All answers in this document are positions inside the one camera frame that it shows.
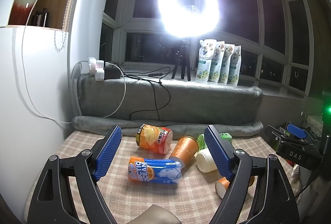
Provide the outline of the gloved left hand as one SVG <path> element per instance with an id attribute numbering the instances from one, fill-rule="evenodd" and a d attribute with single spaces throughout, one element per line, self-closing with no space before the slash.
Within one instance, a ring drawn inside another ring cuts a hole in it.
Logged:
<path id="1" fill-rule="evenodd" d="M 170 211 L 152 204 L 141 215 L 127 224 L 181 224 L 181 220 Z"/>

